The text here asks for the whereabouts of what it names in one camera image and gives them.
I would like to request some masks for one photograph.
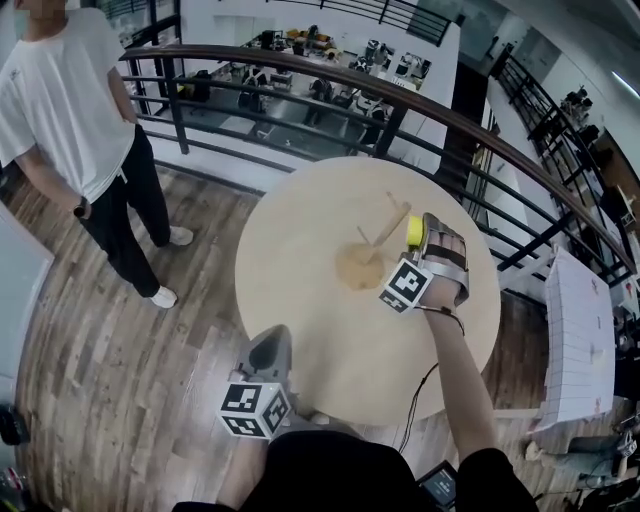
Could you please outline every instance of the yellow object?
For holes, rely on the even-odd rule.
[[[415,215],[409,216],[409,224],[407,225],[407,245],[409,247],[419,247],[424,236],[424,225],[422,217]]]

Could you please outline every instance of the white sneaker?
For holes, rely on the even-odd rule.
[[[153,302],[159,308],[164,309],[171,309],[175,305],[177,300],[178,297],[176,296],[176,294],[169,290],[169,288],[165,288],[164,286],[161,286],[158,290],[158,293],[151,297],[151,302]]]
[[[181,228],[178,226],[171,226],[171,237],[169,242],[173,245],[189,245],[193,242],[193,231],[187,228]]]

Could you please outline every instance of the window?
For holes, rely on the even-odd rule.
[[[97,0],[96,7],[107,15],[125,47],[131,44],[133,34],[151,25],[148,0]]]

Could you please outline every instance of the hand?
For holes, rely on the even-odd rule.
[[[464,243],[457,237],[445,233],[432,233],[430,244],[440,245],[446,249],[451,249],[466,257]],[[428,261],[435,261],[444,265],[457,266],[446,258],[439,256],[427,256]],[[420,298],[420,304],[431,308],[449,308],[453,313],[456,311],[455,300],[460,291],[460,283],[447,279],[446,277],[434,276],[433,281],[427,287],[424,295]]]

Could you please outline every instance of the screen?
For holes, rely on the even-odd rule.
[[[438,505],[446,507],[456,498],[456,481],[444,468],[424,480],[421,485]]]

